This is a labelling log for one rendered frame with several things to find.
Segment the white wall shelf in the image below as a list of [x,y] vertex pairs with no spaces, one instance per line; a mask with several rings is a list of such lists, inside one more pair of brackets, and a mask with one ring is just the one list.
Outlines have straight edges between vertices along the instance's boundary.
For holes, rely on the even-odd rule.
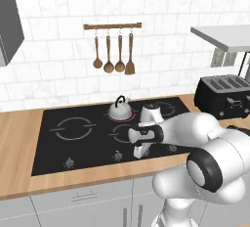
[[198,26],[190,31],[224,52],[250,52],[250,24]]

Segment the black glass hob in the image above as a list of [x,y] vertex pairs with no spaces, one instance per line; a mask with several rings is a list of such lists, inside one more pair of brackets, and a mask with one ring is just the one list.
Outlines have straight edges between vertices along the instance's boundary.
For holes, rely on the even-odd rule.
[[[44,111],[31,174],[135,161],[128,129],[140,121],[147,103],[147,100],[132,102],[134,117],[121,122],[108,117],[108,104]],[[121,161],[113,159],[116,151],[122,154]],[[68,158],[74,160],[71,169],[64,167]]]

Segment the grey wall socket plate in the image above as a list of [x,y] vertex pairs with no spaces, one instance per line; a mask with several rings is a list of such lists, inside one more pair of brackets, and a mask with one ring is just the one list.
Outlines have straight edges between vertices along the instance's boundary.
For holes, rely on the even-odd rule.
[[216,48],[213,53],[211,68],[231,67],[234,65],[236,53],[226,53],[225,51]]

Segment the wooden ladle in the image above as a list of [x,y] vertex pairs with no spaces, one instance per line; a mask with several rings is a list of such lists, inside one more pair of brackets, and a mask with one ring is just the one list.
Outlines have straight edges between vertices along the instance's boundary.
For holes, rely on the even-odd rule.
[[107,49],[107,62],[104,65],[104,71],[106,73],[112,73],[114,70],[114,65],[110,61],[110,36],[106,37],[106,49]]

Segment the grey drawer front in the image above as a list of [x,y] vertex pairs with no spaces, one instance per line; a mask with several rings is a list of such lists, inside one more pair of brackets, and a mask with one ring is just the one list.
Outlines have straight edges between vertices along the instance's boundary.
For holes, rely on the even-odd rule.
[[[73,202],[71,198],[77,193],[84,194],[89,191],[97,193],[98,196],[95,199]],[[53,192],[47,194],[41,194],[32,196],[32,202],[36,212],[43,210],[52,210],[63,207],[76,206],[80,204],[92,204],[102,201],[110,201],[113,199],[128,198],[132,194],[132,181],[118,181],[112,183],[105,183],[101,185],[81,187],[77,189],[63,190],[60,192]]]

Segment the grey wall cupboard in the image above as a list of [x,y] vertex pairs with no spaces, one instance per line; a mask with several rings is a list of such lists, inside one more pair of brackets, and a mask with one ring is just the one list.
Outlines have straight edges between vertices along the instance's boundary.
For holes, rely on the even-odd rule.
[[11,62],[23,41],[16,0],[0,0],[0,67]]

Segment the black toaster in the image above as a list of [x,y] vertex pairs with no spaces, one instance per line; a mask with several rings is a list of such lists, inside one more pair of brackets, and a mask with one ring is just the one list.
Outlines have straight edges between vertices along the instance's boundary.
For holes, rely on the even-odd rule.
[[250,114],[250,82],[233,74],[201,77],[194,104],[216,119],[245,118]]

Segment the wooden utensil rail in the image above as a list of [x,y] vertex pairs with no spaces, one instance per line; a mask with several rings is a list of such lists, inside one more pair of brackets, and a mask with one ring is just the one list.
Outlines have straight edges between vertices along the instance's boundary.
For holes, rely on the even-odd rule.
[[142,23],[83,24],[84,30],[113,28],[142,28]]

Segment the grey base cupboard front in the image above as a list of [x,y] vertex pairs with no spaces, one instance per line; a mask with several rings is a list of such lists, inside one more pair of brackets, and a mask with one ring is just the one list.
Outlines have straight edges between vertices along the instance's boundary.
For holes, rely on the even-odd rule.
[[30,197],[0,201],[0,227],[42,227]]

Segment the wooden spatula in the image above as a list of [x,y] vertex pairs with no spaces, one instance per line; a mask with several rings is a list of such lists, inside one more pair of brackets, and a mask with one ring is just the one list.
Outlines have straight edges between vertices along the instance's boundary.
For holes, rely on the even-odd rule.
[[131,75],[135,73],[135,65],[132,61],[132,50],[133,50],[133,33],[129,34],[129,61],[126,64],[125,73]]

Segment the small wooden spoon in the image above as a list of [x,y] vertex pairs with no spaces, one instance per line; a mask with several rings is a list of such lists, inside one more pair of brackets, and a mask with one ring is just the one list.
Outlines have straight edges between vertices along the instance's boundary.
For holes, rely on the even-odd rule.
[[96,59],[93,62],[93,66],[95,68],[101,68],[103,66],[103,62],[99,58],[99,39],[95,37],[95,47],[96,47]]

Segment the grey cupboard door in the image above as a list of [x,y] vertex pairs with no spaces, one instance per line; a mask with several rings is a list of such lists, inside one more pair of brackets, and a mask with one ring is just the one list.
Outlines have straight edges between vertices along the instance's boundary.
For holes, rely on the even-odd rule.
[[131,227],[138,227],[139,204],[142,204],[144,207],[142,227],[151,227],[153,220],[164,206],[164,200],[157,197],[154,192],[134,195]]
[[42,227],[123,227],[123,207],[127,207],[130,227],[131,198],[113,199],[38,211]]

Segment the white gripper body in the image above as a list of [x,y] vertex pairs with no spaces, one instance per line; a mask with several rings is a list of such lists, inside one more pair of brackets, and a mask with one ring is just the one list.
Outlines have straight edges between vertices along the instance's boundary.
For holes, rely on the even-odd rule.
[[146,157],[149,154],[150,143],[143,143],[139,147],[134,148],[134,157],[137,159],[141,159]]

